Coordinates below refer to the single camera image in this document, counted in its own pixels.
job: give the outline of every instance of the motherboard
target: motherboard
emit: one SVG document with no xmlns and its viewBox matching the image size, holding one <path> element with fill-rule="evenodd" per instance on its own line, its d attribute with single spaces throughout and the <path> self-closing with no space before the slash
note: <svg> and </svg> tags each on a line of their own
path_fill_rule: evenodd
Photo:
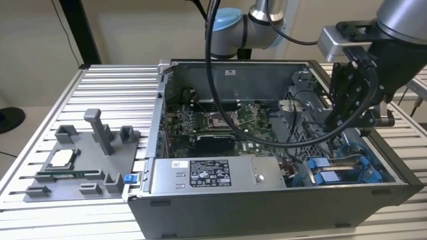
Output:
<svg viewBox="0 0 427 240">
<path fill-rule="evenodd" d="M 233 124 L 245 133 L 264 140 L 276 140 L 261 103 L 230 103 L 224 108 Z M 212 103 L 193 101 L 182 104 L 166 114 L 166 121 L 172 158 L 273 155 L 265 146 L 236 136 Z"/>
</svg>

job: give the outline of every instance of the green circuit board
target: green circuit board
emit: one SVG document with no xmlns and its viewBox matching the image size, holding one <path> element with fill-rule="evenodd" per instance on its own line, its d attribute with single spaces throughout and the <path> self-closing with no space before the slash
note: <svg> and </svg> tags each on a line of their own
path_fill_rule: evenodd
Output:
<svg viewBox="0 0 427 240">
<path fill-rule="evenodd" d="M 254 103 L 240 103 L 234 111 L 226 112 L 244 132 L 256 138 L 275 141 L 270 124 L 265 115 L 265 109 Z M 181 106 L 169 115 L 169 153 L 172 158 L 200 157 L 193 155 L 194 141 L 197 136 L 205 135 L 234 135 L 224 122 L 218 112 L 192 111 L 189 106 Z M 232 151 L 221 152 L 209 157 L 233 157 L 256 155 L 257 157 L 270 156 L 272 153 L 264 145 L 242 140 L 236 136 L 234 148 Z"/>
</svg>

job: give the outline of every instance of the black floor stand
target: black floor stand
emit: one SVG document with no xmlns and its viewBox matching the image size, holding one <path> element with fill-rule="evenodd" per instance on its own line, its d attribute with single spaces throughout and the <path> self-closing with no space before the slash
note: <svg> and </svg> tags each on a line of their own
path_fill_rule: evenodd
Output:
<svg viewBox="0 0 427 240">
<path fill-rule="evenodd" d="M 0 109 L 0 134 L 14 129 L 25 120 L 25 113 L 17 107 Z"/>
</svg>

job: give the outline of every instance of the slotted metal surface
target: slotted metal surface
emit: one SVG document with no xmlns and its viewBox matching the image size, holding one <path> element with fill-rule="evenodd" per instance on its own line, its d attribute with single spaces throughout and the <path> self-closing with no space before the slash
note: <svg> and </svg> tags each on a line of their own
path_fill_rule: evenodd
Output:
<svg viewBox="0 0 427 240">
<path fill-rule="evenodd" d="M 323 65 L 331 74 L 332 65 Z M 144 168 L 146 135 L 156 93 L 156 66 L 98 65 L 76 75 L 60 101 L 9 170 L 1 185 L 0 239 L 116 240 L 142 239 L 128 205 L 121 199 L 58 202 L 22 202 L 29 178 L 46 160 L 54 144 L 53 132 L 60 124 L 74 124 L 89 131 L 82 121 L 88 107 L 102 110 L 101 119 L 112 128 L 133 125 L 141 132 L 133 171 Z M 395 152 L 427 185 L 427 132 L 392 103 L 393 127 L 377 131 Z M 232 239 L 427 239 L 427 187 L 400 206 L 381 208 L 364 223 L 351 229 L 291 232 Z"/>
</svg>

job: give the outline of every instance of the power supply label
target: power supply label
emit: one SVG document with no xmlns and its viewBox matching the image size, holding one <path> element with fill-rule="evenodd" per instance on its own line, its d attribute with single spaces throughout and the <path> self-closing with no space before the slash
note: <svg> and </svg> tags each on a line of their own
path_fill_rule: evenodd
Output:
<svg viewBox="0 0 427 240">
<path fill-rule="evenodd" d="M 189 185 L 193 188 L 230 186 L 228 160 L 189 161 Z"/>
</svg>

